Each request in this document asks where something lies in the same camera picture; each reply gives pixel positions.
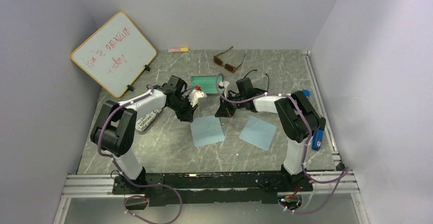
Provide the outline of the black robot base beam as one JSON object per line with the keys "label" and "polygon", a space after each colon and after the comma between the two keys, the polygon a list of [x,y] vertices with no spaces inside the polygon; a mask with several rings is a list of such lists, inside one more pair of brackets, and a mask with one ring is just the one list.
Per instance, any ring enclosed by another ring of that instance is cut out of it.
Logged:
{"label": "black robot base beam", "polygon": [[147,173],[136,181],[114,178],[113,195],[144,195],[151,207],[184,204],[260,202],[274,204],[278,197],[313,190],[304,173],[289,174],[284,168],[271,171],[212,173]]}

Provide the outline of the black sunglasses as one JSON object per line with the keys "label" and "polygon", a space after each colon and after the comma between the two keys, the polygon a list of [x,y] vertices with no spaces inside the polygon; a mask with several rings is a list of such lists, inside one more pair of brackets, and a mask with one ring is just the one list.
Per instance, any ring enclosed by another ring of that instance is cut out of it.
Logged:
{"label": "black sunglasses", "polygon": [[[244,78],[246,78],[251,72],[257,71],[257,69],[252,69],[250,70],[248,73],[246,73],[244,75]],[[269,91],[269,86],[270,86],[270,77],[267,73],[264,74],[267,77],[267,86],[264,87],[263,83],[260,83],[259,86],[255,86],[253,85],[254,88],[257,88],[258,90],[260,90],[261,92],[268,92]]]}

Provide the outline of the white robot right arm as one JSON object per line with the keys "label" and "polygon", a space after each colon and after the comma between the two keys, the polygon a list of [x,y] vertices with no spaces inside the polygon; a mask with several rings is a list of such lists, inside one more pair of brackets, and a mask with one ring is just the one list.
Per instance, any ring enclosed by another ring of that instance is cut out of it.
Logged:
{"label": "white robot right arm", "polygon": [[269,93],[255,88],[249,78],[236,82],[238,92],[229,90],[229,82],[217,76],[214,85],[220,96],[220,106],[216,117],[232,117],[236,110],[245,109],[253,113],[277,114],[285,135],[289,138],[281,176],[281,186],[288,191],[300,184],[300,177],[306,171],[305,160],[307,147],[313,137],[321,133],[326,119],[320,117],[303,91],[290,94]]}

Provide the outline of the green lined glasses case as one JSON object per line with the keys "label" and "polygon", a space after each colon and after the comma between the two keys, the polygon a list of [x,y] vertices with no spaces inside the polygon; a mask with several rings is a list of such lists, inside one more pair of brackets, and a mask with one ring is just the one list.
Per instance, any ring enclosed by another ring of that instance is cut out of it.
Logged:
{"label": "green lined glasses case", "polygon": [[217,75],[192,75],[190,80],[193,87],[199,86],[200,90],[206,94],[218,94],[216,84],[222,80],[222,77]]}

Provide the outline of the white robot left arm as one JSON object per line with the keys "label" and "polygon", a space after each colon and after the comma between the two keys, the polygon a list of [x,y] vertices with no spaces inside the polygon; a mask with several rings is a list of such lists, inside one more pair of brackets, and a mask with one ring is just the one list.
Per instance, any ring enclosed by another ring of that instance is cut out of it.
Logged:
{"label": "white robot left arm", "polygon": [[140,193],[146,186],[146,170],[139,163],[132,144],[137,121],[157,110],[169,108],[182,122],[192,122],[198,100],[205,93],[200,87],[188,88],[187,83],[171,76],[163,85],[148,86],[148,90],[123,102],[104,102],[91,130],[90,140],[97,145],[100,156],[108,157],[126,187]]}

